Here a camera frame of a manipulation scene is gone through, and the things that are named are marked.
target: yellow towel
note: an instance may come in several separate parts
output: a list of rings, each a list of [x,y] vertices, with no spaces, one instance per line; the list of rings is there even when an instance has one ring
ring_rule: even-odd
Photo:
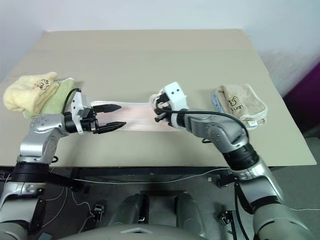
[[[21,76],[4,92],[4,105],[12,111],[27,110],[32,114],[38,114],[59,87],[59,84],[54,82],[57,76],[56,72]]]

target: cardboard surface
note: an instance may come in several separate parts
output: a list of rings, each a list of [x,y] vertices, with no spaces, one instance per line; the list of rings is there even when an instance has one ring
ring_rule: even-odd
[[[46,33],[0,84],[21,75],[74,77],[92,101],[147,102],[177,81],[190,108],[214,110],[221,84],[248,83],[267,104],[267,124],[250,141],[269,166],[316,164],[269,74],[240,30],[63,31]],[[14,166],[30,121],[0,105],[0,165]],[[53,167],[226,166],[211,144],[181,132],[114,131],[60,139]]]

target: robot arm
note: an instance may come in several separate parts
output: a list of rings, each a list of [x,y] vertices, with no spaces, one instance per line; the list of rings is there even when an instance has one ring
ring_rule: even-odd
[[[26,239],[27,232],[36,232],[42,227],[46,201],[39,196],[44,193],[45,182],[50,182],[50,174],[53,174],[48,169],[54,159],[57,160],[55,153],[59,139],[71,133],[82,135],[87,131],[102,134],[121,128],[126,122],[116,121],[101,126],[96,119],[97,113],[120,108],[115,104],[90,106],[87,98],[77,91],[71,112],[41,115],[32,120],[29,133],[20,145],[12,178],[1,194],[0,239]]]
[[[241,205],[254,214],[255,235],[261,240],[314,240],[296,214],[284,205],[281,188],[271,171],[249,143],[245,126],[235,117],[189,109],[186,96],[173,82],[150,98],[157,117],[172,127],[212,142],[222,153],[236,179]]]

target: white wall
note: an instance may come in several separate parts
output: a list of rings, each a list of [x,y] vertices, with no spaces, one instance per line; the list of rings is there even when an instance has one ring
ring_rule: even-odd
[[[318,0],[0,0],[0,7],[3,1],[11,2],[4,19],[16,23],[0,22],[0,33],[10,35],[0,38],[4,74],[41,30],[244,29],[282,95],[320,60]]]

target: green towel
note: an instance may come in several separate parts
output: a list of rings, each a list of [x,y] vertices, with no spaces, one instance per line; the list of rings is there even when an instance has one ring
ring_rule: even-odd
[[[39,114],[30,113],[25,110],[23,115],[26,119],[33,119],[41,114],[59,114],[61,113],[62,107],[64,105],[65,99],[71,89],[74,88],[75,80],[69,77],[60,82],[60,86],[56,90],[55,94],[46,101],[46,103],[41,108]]]

